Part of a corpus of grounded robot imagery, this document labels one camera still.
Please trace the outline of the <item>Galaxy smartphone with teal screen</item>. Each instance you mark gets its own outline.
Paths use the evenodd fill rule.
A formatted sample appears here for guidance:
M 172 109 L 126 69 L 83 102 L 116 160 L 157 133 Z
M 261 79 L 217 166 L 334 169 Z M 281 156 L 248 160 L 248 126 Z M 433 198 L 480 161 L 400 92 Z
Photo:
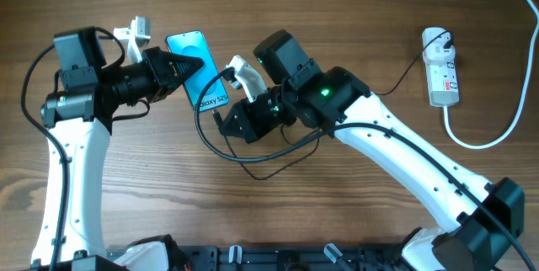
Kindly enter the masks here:
M 202 68 L 184 83 L 185 92 L 191 102 L 192 109 L 194 109 L 203 88 L 219 73 L 205 36 L 201 31 L 193 30 L 169 35 L 166 37 L 165 43 L 170 52 L 182 56 L 198 57 L 204 63 Z M 222 80 L 217 80 L 205 92 L 200 103 L 200 112 L 216 109 L 228 103 L 227 90 Z

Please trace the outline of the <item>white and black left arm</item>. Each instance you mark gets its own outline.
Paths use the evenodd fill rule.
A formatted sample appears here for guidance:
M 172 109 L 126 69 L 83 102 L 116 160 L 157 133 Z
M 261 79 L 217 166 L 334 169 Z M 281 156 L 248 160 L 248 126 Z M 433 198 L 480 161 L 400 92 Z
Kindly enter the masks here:
M 115 111 L 122 104 L 165 99 L 204 62 L 199 57 L 147 48 L 129 66 L 107 63 L 100 40 L 115 36 L 100 27 L 58 33 L 51 49 L 61 67 L 55 87 L 29 122 L 48 141 L 49 171 L 40 234 L 30 257 L 33 270 L 62 270 L 76 259 L 104 260 L 102 180 Z

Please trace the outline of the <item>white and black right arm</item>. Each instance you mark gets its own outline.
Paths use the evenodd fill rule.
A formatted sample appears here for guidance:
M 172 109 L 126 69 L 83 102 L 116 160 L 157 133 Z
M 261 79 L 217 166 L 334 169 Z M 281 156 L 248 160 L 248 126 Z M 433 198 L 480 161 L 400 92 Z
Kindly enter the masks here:
M 254 142 L 278 125 L 301 121 L 355 148 L 404 186 L 435 219 L 400 245 L 415 270 L 491 270 L 523 231 L 524 194 L 514 181 L 491 183 L 445 156 L 396 118 L 369 87 L 343 67 L 320 69 L 296 39 L 280 30 L 255 56 L 274 81 L 234 56 L 225 78 L 246 98 L 220 132 Z

